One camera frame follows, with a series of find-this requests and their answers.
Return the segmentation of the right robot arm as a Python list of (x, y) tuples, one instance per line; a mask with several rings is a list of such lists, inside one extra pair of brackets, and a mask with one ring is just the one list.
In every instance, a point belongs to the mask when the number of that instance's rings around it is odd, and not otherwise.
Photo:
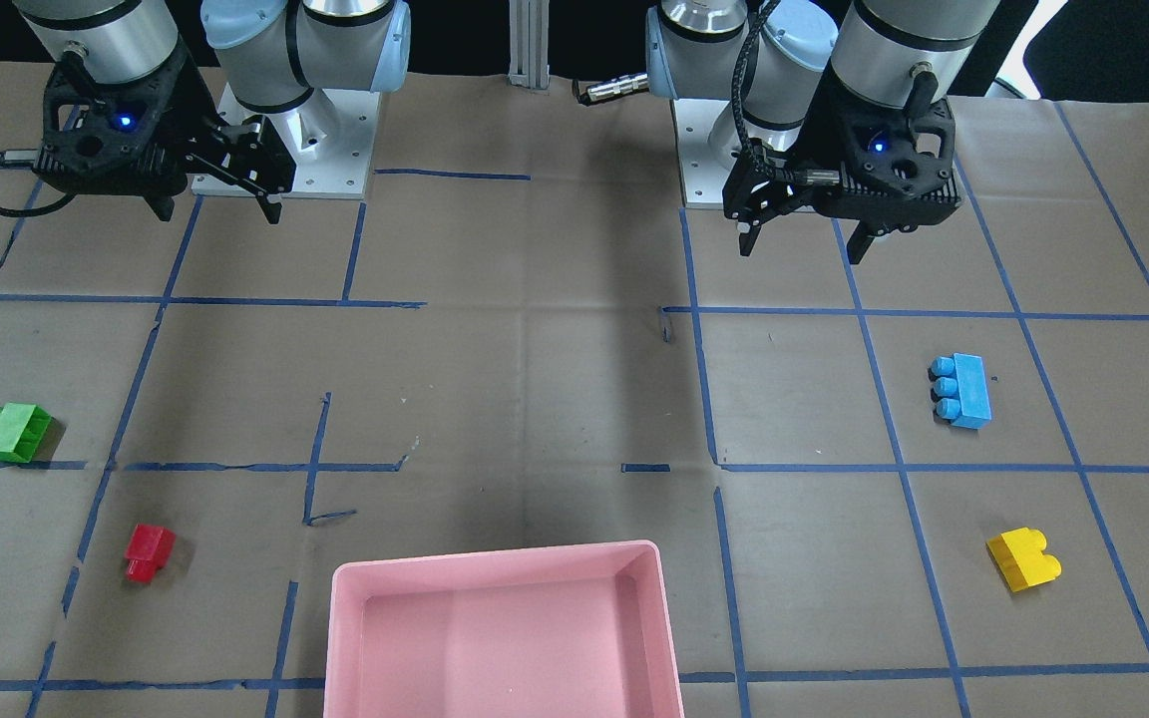
[(403, 1), (205, 1), (206, 44), (236, 108), (215, 103), (165, 1), (20, 1), (54, 61), (40, 149), (24, 159), (64, 199), (141, 198), (162, 221), (192, 176), (249, 195), (267, 222), (282, 199), (357, 192), (361, 115), (345, 96), (392, 94), (409, 68)]

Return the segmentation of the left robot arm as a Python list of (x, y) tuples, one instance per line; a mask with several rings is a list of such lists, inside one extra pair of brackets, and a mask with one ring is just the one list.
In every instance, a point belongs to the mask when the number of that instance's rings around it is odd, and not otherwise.
[(880, 237), (943, 223), (961, 204), (948, 91), (994, 1), (853, 1), (835, 22), (812, 1), (657, 1), (647, 68), (574, 88), (725, 102), (722, 213), (748, 257), (770, 221), (803, 207), (856, 224), (850, 264)]

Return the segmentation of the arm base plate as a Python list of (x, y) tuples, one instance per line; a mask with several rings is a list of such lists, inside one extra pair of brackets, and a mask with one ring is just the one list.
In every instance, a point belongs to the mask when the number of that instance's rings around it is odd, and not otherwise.
[(282, 198), (363, 200), (386, 95), (346, 88), (296, 88), (296, 108), (269, 115), (295, 164)]
[(722, 188), (739, 150), (728, 101), (678, 99), (670, 108), (684, 207), (722, 210)]

